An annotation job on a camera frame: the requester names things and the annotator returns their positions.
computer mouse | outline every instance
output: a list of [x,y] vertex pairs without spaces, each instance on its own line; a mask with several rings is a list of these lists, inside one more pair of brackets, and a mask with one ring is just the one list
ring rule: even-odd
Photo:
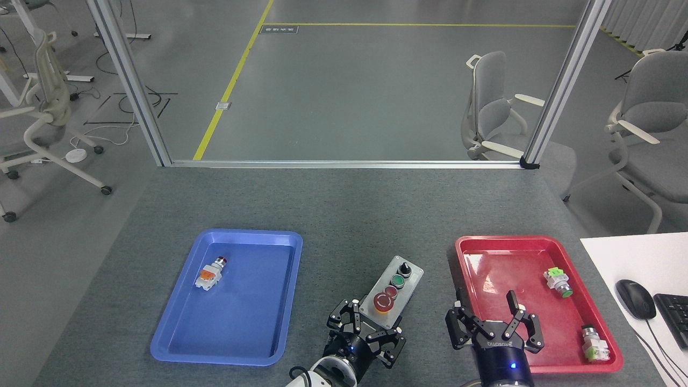
[[621,301],[633,317],[640,320],[651,319],[657,315],[654,301],[649,291],[638,282],[621,280],[616,283],[616,291],[619,292]]

push button switch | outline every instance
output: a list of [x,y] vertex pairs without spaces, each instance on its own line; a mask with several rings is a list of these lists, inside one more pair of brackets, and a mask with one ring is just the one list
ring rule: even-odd
[[396,290],[396,288],[394,286],[389,285],[388,287],[385,288],[385,294],[387,294],[393,300],[396,300],[396,295],[399,294],[399,291]]
[[391,277],[389,284],[394,286],[397,289],[401,289],[402,287],[404,287],[404,282],[406,282],[406,281],[404,281],[404,277],[402,277],[401,275],[395,274]]
[[378,312],[387,313],[394,306],[394,300],[385,292],[380,292],[373,297],[373,305]]

red tray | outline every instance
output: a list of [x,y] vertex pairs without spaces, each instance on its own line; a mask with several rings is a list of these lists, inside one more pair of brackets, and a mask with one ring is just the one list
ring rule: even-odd
[[[585,285],[559,241],[548,236],[464,236],[456,240],[471,307],[483,320],[510,321],[509,290],[538,314],[545,347],[526,352],[532,373],[613,373],[623,357]],[[557,266],[569,277],[573,295],[562,298],[542,273]],[[590,363],[584,356],[581,325],[592,324],[610,350],[610,360]],[[528,337],[525,326],[517,332]]]

yellow floor line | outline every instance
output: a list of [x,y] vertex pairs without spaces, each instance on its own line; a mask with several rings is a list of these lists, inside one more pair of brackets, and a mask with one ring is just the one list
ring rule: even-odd
[[[251,51],[253,43],[255,42],[256,36],[258,36],[258,33],[260,32],[260,29],[263,26],[263,23],[265,23],[265,18],[268,16],[268,12],[272,7],[273,1],[274,0],[269,0],[268,5],[265,7],[265,10],[263,11],[263,15],[258,21],[255,30],[253,30],[253,35],[251,35],[251,39],[248,41],[248,45],[246,45],[244,54],[241,56],[241,59],[239,60],[239,65],[237,65],[236,70],[234,70],[234,75],[232,75],[232,79],[229,81],[229,85],[227,85],[224,94],[222,94],[222,100],[220,100],[221,102],[227,102],[229,100],[229,96],[232,94],[232,90],[234,90],[234,86],[237,84],[239,74],[241,74],[241,69],[244,68],[244,63],[246,62],[246,58],[248,58],[248,53]],[[219,122],[219,118],[222,116],[222,112],[224,112],[224,110],[215,110],[213,119],[211,120],[211,123],[208,125],[208,129],[206,129],[206,133],[205,135],[203,135],[203,139],[201,140],[201,143],[198,145],[198,149],[196,149],[196,154],[193,155],[193,160],[200,160],[203,158],[203,154],[206,152],[208,143],[211,141],[211,138],[213,137],[213,133],[215,132],[215,128],[217,127],[217,123]]]
[[569,24],[450,24],[450,23],[265,23],[266,25],[351,25],[351,26],[415,26],[415,27],[527,27],[573,28]]
[[604,27],[600,27],[600,31],[602,31],[602,32],[604,32],[605,34],[611,36],[612,39],[614,39],[615,41],[618,41],[619,43],[621,43],[621,45],[622,45],[623,47],[626,47],[630,52],[634,53],[635,55],[638,55],[638,56],[641,57],[641,58],[643,57],[643,53],[642,53],[642,52],[639,52],[639,51],[636,50],[632,45],[629,45],[628,43],[622,41],[622,40],[619,39],[618,37],[612,35],[612,33],[609,32],[609,31],[607,31],[607,30],[605,30]]

keyboard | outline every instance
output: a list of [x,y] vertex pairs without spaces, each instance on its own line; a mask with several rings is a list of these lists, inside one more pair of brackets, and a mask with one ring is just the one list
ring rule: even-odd
[[654,301],[678,346],[688,350],[688,296],[655,294]]

